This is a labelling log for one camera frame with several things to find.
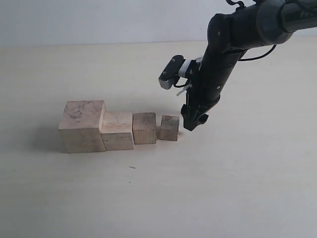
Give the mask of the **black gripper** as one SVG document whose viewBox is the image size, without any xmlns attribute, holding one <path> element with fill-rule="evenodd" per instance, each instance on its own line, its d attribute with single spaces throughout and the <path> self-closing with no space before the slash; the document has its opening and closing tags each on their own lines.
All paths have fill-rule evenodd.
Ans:
<svg viewBox="0 0 317 238">
<path fill-rule="evenodd" d="M 194 77 L 193 86 L 187 91 L 186 104 L 181 108 L 183 127 L 193 131 L 205 124 L 209 115 L 204 114 L 220 100 L 220 94 L 236 63 L 245 50 L 228 47 L 223 50 L 208 45 L 200 69 Z"/>
</svg>

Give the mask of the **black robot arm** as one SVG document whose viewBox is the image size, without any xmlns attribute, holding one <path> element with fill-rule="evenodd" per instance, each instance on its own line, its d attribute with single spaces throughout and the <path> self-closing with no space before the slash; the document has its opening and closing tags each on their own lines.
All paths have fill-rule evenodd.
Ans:
<svg viewBox="0 0 317 238">
<path fill-rule="evenodd" d="M 219 102 L 233 68 L 248 50 L 283 44 L 296 31 L 316 25 L 315 0 L 258 0 L 212 17 L 205 53 L 191 61 L 184 75 L 189 83 L 181 109 L 184 128 L 192 131 L 207 121 L 207 112 Z"/>
</svg>

